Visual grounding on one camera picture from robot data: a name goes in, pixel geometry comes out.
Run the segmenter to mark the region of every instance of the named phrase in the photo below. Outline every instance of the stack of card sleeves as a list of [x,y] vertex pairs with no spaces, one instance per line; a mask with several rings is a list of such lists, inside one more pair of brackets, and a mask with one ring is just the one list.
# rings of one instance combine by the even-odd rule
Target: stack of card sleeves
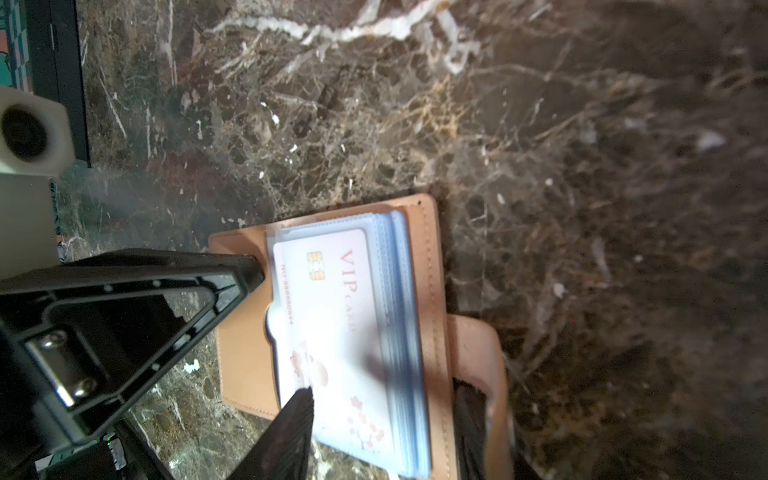
[[281,405],[312,387],[318,441],[408,478],[431,471],[404,216],[363,214],[268,238]]

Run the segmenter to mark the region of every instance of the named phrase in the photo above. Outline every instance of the stitching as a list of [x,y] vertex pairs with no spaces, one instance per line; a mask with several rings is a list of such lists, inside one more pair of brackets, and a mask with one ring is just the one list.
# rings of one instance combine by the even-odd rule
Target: stitching
[[[418,207],[421,207],[422,209],[422,216],[423,216],[423,223],[425,233],[427,229],[427,210],[424,207],[424,205],[418,205]],[[427,270],[429,272],[428,278],[428,285],[429,285],[429,304],[432,308],[432,318],[437,318],[437,311],[435,308],[435,291],[432,287],[432,255],[429,249],[429,242],[425,243],[425,248],[427,251]],[[435,364],[438,365],[440,363],[440,355],[439,355],[439,348],[438,348],[438,341],[437,341],[437,326],[432,323],[432,344],[435,348]],[[443,441],[443,452],[445,452],[445,477],[450,478],[451,477],[451,457],[449,455],[448,451],[448,433],[445,430],[445,415],[443,412],[440,412],[440,428],[442,429],[442,441]]]
[[266,410],[257,409],[256,407],[252,407],[252,406],[248,406],[248,405],[243,405],[242,403],[235,402],[234,400],[232,400],[231,398],[226,397],[226,396],[222,396],[222,398],[226,399],[228,402],[234,403],[235,405],[237,405],[239,407],[243,407],[244,409],[256,410],[257,412],[261,412],[264,415],[270,415],[272,417],[277,415],[277,413],[275,413],[275,412],[267,412]]
[[[220,385],[219,388],[223,392],[224,391],[224,375],[221,375],[221,345],[219,344],[219,333],[218,332],[216,333],[216,357],[217,357],[217,360],[219,360],[219,385]],[[228,402],[233,403],[233,404],[235,404],[237,406],[243,407],[245,409],[256,410],[257,412],[261,412],[264,415],[271,415],[271,416],[277,415],[276,413],[267,412],[267,411],[262,410],[262,409],[257,409],[256,407],[252,407],[252,406],[248,406],[248,405],[243,405],[240,402],[235,402],[230,397],[225,396],[223,393],[221,395],[221,398],[222,399],[226,399]]]

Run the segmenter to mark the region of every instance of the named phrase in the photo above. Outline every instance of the dark brown marble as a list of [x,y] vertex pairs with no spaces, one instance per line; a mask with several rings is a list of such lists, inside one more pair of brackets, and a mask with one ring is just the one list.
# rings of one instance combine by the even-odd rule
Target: dark brown marble
[[[449,310],[498,330],[545,478],[759,478],[764,5],[461,0],[481,47],[456,75],[423,37],[208,31],[238,12],[338,28],[362,4],[80,0],[94,168],[59,183],[70,257],[202,251],[239,225],[428,191]],[[177,478],[225,478],[266,423],[221,404],[212,339],[195,359],[129,418]],[[325,448],[312,464],[386,478]]]

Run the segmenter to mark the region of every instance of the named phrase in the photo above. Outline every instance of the white cylindrical part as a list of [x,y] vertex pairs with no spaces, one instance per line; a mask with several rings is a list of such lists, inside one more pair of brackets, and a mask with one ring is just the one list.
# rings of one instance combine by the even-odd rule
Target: white cylindrical part
[[0,174],[52,177],[73,162],[64,105],[0,87]]

